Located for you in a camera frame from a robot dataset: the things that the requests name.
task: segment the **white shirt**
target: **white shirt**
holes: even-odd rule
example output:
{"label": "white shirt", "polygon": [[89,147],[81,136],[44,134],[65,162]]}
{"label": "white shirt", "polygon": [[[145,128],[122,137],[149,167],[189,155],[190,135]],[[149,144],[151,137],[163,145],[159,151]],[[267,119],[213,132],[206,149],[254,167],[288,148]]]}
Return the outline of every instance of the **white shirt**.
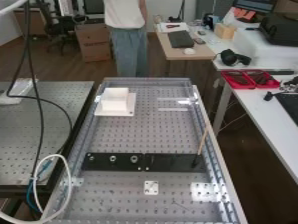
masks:
{"label": "white shirt", "polygon": [[135,29],[145,25],[138,0],[103,0],[105,23],[122,29]]}

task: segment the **cardboard box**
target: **cardboard box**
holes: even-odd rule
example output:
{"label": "cardboard box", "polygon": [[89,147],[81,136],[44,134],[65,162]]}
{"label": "cardboard box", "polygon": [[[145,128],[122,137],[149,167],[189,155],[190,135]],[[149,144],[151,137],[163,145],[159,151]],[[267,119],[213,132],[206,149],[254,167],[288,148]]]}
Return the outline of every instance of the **cardboard box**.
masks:
{"label": "cardboard box", "polygon": [[234,26],[217,23],[214,33],[221,39],[233,39],[235,30],[237,28]]}
{"label": "cardboard box", "polygon": [[76,35],[85,62],[110,59],[109,31],[105,24],[78,25]]}

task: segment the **chair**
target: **chair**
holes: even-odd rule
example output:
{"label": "chair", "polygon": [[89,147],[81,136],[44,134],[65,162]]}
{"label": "chair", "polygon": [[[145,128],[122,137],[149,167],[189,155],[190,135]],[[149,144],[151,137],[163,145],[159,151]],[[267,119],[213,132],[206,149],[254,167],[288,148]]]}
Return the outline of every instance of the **chair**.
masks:
{"label": "chair", "polygon": [[76,22],[70,16],[54,16],[50,14],[53,12],[49,11],[49,3],[44,3],[40,0],[36,0],[36,4],[38,5],[41,14],[45,20],[45,33],[49,37],[50,44],[48,45],[46,52],[49,52],[53,46],[57,46],[60,49],[61,56],[64,55],[64,46],[66,43],[72,43],[73,47],[77,48],[77,39],[74,35],[74,26]]}

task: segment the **computer monitor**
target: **computer monitor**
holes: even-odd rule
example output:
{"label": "computer monitor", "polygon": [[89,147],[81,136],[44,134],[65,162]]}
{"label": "computer monitor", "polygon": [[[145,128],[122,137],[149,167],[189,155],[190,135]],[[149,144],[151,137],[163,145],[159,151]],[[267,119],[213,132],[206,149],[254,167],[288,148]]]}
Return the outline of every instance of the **computer monitor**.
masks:
{"label": "computer monitor", "polygon": [[248,9],[260,13],[270,13],[275,7],[276,0],[235,0],[237,8]]}
{"label": "computer monitor", "polygon": [[84,0],[85,14],[103,14],[103,0]]}

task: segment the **white desk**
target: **white desk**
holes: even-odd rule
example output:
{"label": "white desk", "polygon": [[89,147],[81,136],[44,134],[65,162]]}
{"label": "white desk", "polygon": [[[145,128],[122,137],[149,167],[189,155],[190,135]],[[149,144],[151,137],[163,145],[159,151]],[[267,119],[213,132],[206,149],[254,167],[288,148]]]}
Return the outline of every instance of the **white desk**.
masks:
{"label": "white desk", "polygon": [[[195,33],[195,36],[199,37],[202,40],[205,40],[207,47],[211,49],[211,51],[214,52],[214,54],[219,54],[223,50],[226,49],[231,49],[235,53],[242,54],[237,47],[233,44],[231,40],[223,40],[221,38],[217,37],[217,35],[209,31],[205,30],[206,35],[201,36]],[[243,64],[237,64],[235,66],[226,66],[222,61],[221,61],[221,56],[218,55],[215,57],[215,59],[213,60],[213,65],[217,69],[217,71],[222,71],[226,69],[260,69],[260,70],[266,70],[266,71],[282,71],[282,70],[291,70],[294,68],[294,64],[292,62],[284,62],[276,59],[270,59],[268,61],[266,61],[266,64],[262,61],[258,60],[251,60],[251,63],[248,66],[243,65]]]}
{"label": "white desk", "polygon": [[[292,77],[292,75],[274,76],[279,81],[287,81]],[[235,90],[225,83],[213,129],[215,134],[218,134],[226,106],[233,93],[291,174],[292,179],[298,183],[298,126],[275,97],[268,102],[263,100],[267,91],[272,93],[280,92],[278,89]]]}

